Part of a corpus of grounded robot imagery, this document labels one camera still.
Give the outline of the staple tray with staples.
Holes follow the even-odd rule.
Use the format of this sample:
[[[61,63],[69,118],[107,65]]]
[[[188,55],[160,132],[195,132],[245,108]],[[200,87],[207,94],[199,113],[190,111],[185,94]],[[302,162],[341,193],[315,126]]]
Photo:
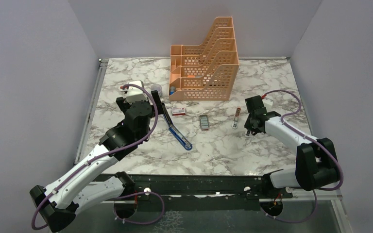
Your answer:
[[[200,115],[200,128],[203,131],[209,130],[209,120],[207,115]]]

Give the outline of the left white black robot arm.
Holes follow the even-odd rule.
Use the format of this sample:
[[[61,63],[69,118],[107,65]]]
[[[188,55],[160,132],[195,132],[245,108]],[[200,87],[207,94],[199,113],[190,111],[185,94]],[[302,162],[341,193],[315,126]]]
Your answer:
[[[31,220],[33,230],[49,228],[57,233],[95,204],[136,196],[135,182],[126,172],[118,172],[101,184],[90,185],[103,171],[147,142],[156,128],[163,111],[158,91],[148,93],[140,88],[140,94],[133,97],[131,92],[135,88],[126,85],[125,97],[118,98],[124,119],[105,133],[91,153],[56,181],[46,186],[36,185],[30,190],[35,204]]]

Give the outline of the red white staple box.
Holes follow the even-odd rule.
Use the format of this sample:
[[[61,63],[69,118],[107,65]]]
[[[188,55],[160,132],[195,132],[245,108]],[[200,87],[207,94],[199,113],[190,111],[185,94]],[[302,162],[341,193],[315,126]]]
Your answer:
[[[185,107],[171,107],[171,115],[172,116],[185,116],[186,109]]]

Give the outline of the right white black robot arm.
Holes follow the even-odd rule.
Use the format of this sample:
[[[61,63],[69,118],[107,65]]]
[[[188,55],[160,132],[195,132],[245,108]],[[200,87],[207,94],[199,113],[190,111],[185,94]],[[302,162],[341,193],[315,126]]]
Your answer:
[[[273,136],[296,155],[294,168],[262,176],[261,192],[264,196],[272,198],[286,187],[311,191],[341,181],[334,144],[330,139],[318,139],[285,122],[279,113],[267,110],[261,96],[247,98],[245,103],[249,113],[244,124],[246,134]]]

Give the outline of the pink white small stapler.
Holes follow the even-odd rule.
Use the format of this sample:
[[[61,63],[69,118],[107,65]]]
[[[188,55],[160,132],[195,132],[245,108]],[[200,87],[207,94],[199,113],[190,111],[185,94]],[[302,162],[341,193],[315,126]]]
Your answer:
[[[240,112],[241,112],[241,108],[238,107],[236,109],[236,112],[235,112],[235,115],[234,115],[234,118],[233,118],[233,123],[232,123],[232,128],[233,129],[237,129],[238,128]]]

